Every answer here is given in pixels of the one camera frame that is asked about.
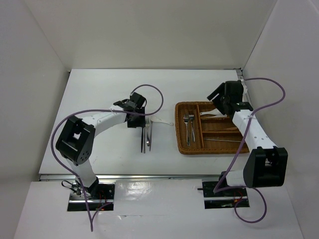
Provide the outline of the silver knife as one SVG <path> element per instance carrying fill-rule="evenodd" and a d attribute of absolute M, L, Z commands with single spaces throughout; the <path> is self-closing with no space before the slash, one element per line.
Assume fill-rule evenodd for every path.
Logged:
<path fill-rule="evenodd" d="M 149 151 L 151 151 L 152 148 L 152 134 L 153 134 L 153 122 L 150 119 L 150 134 L 149 134 L 149 138 L 150 138 L 150 145 L 149 145 Z"/>

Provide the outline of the silver fork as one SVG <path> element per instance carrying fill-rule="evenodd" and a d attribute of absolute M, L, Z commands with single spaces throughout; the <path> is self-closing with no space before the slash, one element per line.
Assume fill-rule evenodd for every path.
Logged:
<path fill-rule="evenodd" d="M 146 118 L 145 119 L 145 131 L 146 131 L 146 144 L 147 146 L 150 146 L 150 119 L 149 118 Z"/>
<path fill-rule="evenodd" d="M 186 127 L 186 143 L 187 143 L 187 146 L 190 146 L 189 131 L 188 131 L 189 113 L 184 114 L 183 121 Z"/>
<path fill-rule="evenodd" d="M 189 114 L 189 120 L 190 120 L 190 122 L 191 122 L 191 136 L 192 136 L 192 141 L 195 142 L 194 114 Z"/>

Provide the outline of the brown wicker divided tray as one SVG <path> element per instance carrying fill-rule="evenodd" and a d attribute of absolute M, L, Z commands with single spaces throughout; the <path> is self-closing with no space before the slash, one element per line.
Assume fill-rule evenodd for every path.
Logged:
<path fill-rule="evenodd" d="M 230 117 L 201 119 L 201 112 L 211 112 L 216 109 L 212 102 L 180 102 L 175 105 L 175 132 L 178 150 L 181 154 L 234 154 L 240 143 L 206 141 L 204 138 L 242 140 L 238 131 L 202 133 L 202 131 L 236 127 Z M 186 127 L 183 121 L 185 113 L 194 114 L 195 142 L 191 136 L 191 122 L 188 123 L 190 146 L 186 143 Z"/>

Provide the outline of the aluminium table rail front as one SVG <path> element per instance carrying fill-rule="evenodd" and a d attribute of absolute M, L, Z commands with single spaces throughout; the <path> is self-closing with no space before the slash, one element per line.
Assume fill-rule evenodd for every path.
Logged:
<path fill-rule="evenodd" d="M 219 179 L 219 174 L 193 175 L 97 175 L 99 180 Z M 39 181 L 73 180 L 68 174 L 41 174 Z"/>

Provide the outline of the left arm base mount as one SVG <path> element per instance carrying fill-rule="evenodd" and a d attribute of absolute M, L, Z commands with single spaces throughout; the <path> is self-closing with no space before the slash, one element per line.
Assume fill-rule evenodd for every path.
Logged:
<path fill-rule="evenodd" d="M 61 182 L 62 187 L 70 190 L 69 202 L 67 211 L 69 212 L 81 212 L 86 211 L 86 205 L 84 200 L 84 192 L 77 182 L 69 182 L 63 180 Z M 88 199 L 88 205 L 90 211 L 96 211 L 101 206 L 105 205 L 101 211 L 112 211 L 114 209 L 114 183 L 102 183 L 99 184 L 96 191 L 93 194 L 86 193 Z"/>

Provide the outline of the white ceramic spoon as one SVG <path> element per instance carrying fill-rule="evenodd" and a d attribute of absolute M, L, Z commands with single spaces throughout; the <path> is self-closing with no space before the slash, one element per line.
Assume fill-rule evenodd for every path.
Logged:
<path fill-rule="evenodd" d="M 160 119 L 160 118 L 158 118 L 158 117 L 156 117 L 156 116 L 151 116 L 150 119 L 151 119 L 152 122 L 164 123 L 164 124 L 168 124 L 168 125 L 170 125 L 170 126 L 174 126 L 174 123 L 168 122 L 168 121 L 163 120 L 163 119 Z"/>
<path fill-rule="evenodd" d="M 200 116 L 201 117 L 214 117 L 214 116 L 217 116 L 217 114 L 212 114 L 210 112 L 201 112 Z"/>
<path fill-rule="evenodd" d="M 213 114 L 204 114 L 200 115 L 201 119 L 207 119 L 207 118 L 224 118 L 226 117 L 225 115 L 213 115 Z"/>

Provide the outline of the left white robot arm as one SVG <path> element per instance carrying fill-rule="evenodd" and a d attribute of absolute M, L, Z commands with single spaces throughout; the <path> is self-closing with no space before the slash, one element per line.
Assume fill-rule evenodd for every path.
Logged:
<path fill-rule="evenodd" d="M 57 140 L 56 149 L 66 158 L 71 170 L 77 174 L 76 182 L 81 193 L 88 199 L 99 193 L 99 179 L 93 172 L 89 157 L 93 150 L 94 138 L 107 129 L 122 123 L 128 127 L 142 127 L 147 100 L 138 93 L 131 93 L 129 99 L 115 102 L 107 112 L 79 118 L 67 119 Z"/>

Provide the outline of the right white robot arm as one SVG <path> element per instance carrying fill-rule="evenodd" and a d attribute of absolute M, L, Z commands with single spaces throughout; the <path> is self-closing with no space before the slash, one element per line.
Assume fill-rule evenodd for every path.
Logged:
<path fill-rule="evenodd" d="M 229 195 L 235 188 L 281 187 L 285 181 L 288 152 L 270 140 L 249 102 L 243 101 L 244 87 L 240 80 L 226 81 L 207 98 L 223 115 L 232 119 L 243 138 L 237 153 L 247 145 L 250 155 L 244 169 L 233 171 L 231 162 L 214 188 L 214 192 Z"/>

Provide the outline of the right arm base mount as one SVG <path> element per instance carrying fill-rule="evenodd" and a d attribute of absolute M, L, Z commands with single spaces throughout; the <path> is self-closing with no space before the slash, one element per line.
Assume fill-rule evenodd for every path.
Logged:
<path fill-rule="evenodd" d="M 197 188 L 204 197 L 205 209 L 227 209 L 237 207 L 250 207 L 246 189 L 230 189 L 214 193 L 213 189 L 217 185 L 217 181 L 203 181 L 202 186 Z"/>

